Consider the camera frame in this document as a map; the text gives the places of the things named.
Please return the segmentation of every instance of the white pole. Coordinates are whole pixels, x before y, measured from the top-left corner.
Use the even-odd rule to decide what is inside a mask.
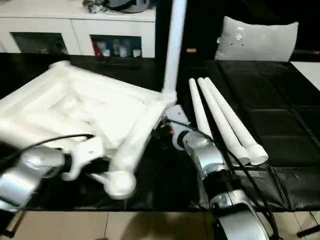
[[[258,165],[267,161],[269,157],[264,148],[257,144],[248,129],[238,118],[236,113],[230,107],[228,102],[225,100],[210,78],[206,77],[204,81],[240,143],[246,148],[251,164]]]
[[[158,100],[148,105],[145,114],[137,120],[118,147],[108,168],[108,172],[114,174],[109,175],[110,181],[104,185],[112,198],[126,199],[135,189],[134,171],[148,144],[150,133],[161,120],[167,104],[167,101]]]
[[[173,0],[162,93],[175,101],[186,9],[187,0]]]
[[[194,110],[195,119],[196,119],[196,125],[201,132],[203,132],[204,134],[207,134],[212,138],[211,130],[210,130],[207,116],[204,110],[204,106],[201,102],[198,87],[197,87],[196,81],[193,78],[189,79],[189,87],[191,92],[193,110]]]
[[[234,131],[231,129],[215,98],[209,91],[206,81],[201,77],[198,79],[198,83],[226,147],[243,165],[248,164],[249,155],[247,150],[238,141]]]

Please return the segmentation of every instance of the gray pillow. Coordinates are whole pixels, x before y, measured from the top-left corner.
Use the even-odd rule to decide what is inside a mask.
[[[215,59],[287,62],[296,45],[298,25],[251,25],[225,16]]]

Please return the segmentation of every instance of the tiled floor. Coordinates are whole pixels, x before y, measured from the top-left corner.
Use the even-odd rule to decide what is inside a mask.
[[[314,216],[320,222],[320,212]],[[275,218],[284,240],[297,240],[298,231],[315,226],[309,212],[275,213]],[[213,240],[212,219],[209,212],[28,212],[13,239]],[[320,240],[320,234],[301,239]]]

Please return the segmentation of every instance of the white cabinet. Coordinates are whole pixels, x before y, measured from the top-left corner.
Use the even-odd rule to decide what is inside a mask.
[[[83,55],[155,57],[155,23],[114,20],[71,20]]]
[[[70,19],[3,17],[0,41],[8,53],[81,54]]]
[[[8,53],[155,57],[155,8],[130,14],[90,14],[82,2],[9,0],[2,4],[0,49]]]

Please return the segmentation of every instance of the black tablecloth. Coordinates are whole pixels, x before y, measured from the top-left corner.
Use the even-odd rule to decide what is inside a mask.
[[[164,68],[153,59],[7,53],[0,54],[0,59],[1,98],[60,60],[155,91],[160,91],[163,84]],[[320,92],[290,63],[184,62],[179,70],[177,103],[193,123],[188,80],[198,77],[211,78],[268,152],[268,162],[251,167],[249,172],[272,210],[319,210]],[[214,136],[221,142],[213,118],[207,116]],[[12,151],[5,144],[0,149],[1,156]],[[201,197],[193,163],[163,138],[151,138],[135,174],[137,188],[128,200],[111,200],[98,182],[85,175],[73,182],[57,177],[43,182],[26,209],[199,211],[208,207]],[[258,198],[244,173],[238,170],[237,174],[248,194]]]

